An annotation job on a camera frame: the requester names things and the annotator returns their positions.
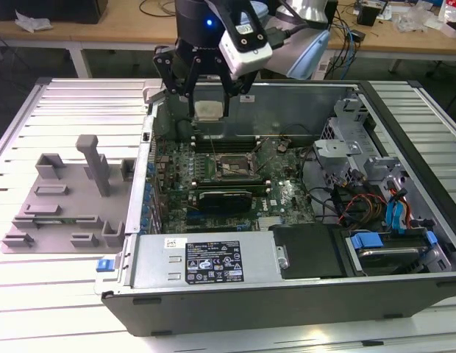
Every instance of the blue cable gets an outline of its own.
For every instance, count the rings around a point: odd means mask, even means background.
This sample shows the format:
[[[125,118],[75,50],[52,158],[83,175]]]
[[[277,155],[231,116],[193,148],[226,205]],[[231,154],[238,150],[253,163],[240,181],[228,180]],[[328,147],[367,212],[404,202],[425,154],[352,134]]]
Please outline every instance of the blue cable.
[[[352,33],[349,28],[349,26],[340,26],[337,24],[334,24],[335,27],[337,28],[342,28],[347,31],[347,34],[349,35],[349,53],[348,53],[348,58],[346,59],[346,67],[343,70],[343,73],[341,74],[340,80],[343,80],[344,77],[346,76],[347,72],[349,71],[349,68],[351,67],[352,64],[352,58],[354,57],[354,40],[352,39]]]
[[[347,33],[349,34],[349,59],[347,61],[347,66],[344,68],[343,70],[343,73],[341,74],[341,78],[339,80],[343,80],[344,77],[346,76],[347,74],[347,71],[349,71],[349,68],[351,67],[351,64],[352,64],[352,58],[354,57],[354,40],[352,39],[352,33],[351,33],[351,30],[349,29],[349,27],[346,27],[347,29]]]

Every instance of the floor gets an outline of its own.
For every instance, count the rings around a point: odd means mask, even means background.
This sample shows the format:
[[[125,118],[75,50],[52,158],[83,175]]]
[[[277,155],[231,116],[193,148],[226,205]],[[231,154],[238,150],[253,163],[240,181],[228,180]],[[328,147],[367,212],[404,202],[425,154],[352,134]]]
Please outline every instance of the floor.
[[[76,77],[73,64],[62,49],[14,50],[29,68],[13,55],[12,49],[3,53],[4,59],[0,62],[0,138],[38,77]],[[88,59],[95,78],[157,77],[150,53],[90,50]],[[403,61],[395,74],[388,72],[390,63],[390,60],[357,58],[346,79],[417,80],[442,107],[446,107],[456,94],[456,63],[441,65],[432,78],[426,77],[426,72],[433,69],[433,62]],[[341,72],[336,71],[333,78],[339,79],[340,75]],[[449,114],[456,120],[456,101]]]

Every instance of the blue drive latch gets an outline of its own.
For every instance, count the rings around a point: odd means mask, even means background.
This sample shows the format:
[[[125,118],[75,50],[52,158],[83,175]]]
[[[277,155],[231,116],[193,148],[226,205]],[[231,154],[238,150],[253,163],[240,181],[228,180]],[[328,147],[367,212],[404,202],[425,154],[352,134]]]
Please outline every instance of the blue drive latch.
[[[382,239],[377,232],[362,232],[351,236],[351,242],[354,249],[363,248],[381,248],[383,247]]]

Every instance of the red wire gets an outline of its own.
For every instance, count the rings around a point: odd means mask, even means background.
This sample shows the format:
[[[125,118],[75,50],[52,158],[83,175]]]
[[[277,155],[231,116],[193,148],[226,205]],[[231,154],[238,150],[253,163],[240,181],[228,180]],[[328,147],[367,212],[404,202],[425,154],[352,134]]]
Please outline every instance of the red wire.
[[[346,213],[347,210],[352,206],[352,204],[354,203],[354,200],[355,200],[357,197],[365,197],[365,198],[367,198],[367,196],[377,197],[378,199],[380,199],[381,202],[383,202],[384,204],[386,204],[385,201],[383,200],[383,198],[380,197],[380,196],[378,196],[378,195],[374,195],[373,193],[360,193],[359,195],[354,196],[354,197],[351,199],[351,201],[349,201],[349,203],[347,204],[346,209],[344,210],[343,214],[341,215],[341,217],[339,217],[338,223],[340,223],[340,222],[344,219],[344,213]]]
[[[396,195],[396,190],[395,189],[390,189],[390,194],[392,196],[395,196]],[[410,204],[408,204],[408,202],[405,200],[405,198],[403,198],[403,201],[402,201],[405,206],[406,206],[406,213],[405,213],[405,223],[406,223],[406,227],[408,229],[411,228],[411,206]]]

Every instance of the barcode sticker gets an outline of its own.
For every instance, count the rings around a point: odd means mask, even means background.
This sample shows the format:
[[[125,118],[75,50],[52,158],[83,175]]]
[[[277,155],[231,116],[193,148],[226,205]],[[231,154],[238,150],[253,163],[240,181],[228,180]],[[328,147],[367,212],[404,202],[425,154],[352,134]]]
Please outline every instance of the barcode sticker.
[[[328,64],[319,64],[318,71],[326,71],[328,69]]]
[[[165,238],[164,249],[184,249],[187,238]]]
[[[240,96],[240,103],[254,103],[256,96]]]
[[[236,26],[236,29],[240,35],[247,35],[249,33],[253,33],[252,27],[250,24],[241,24]]]

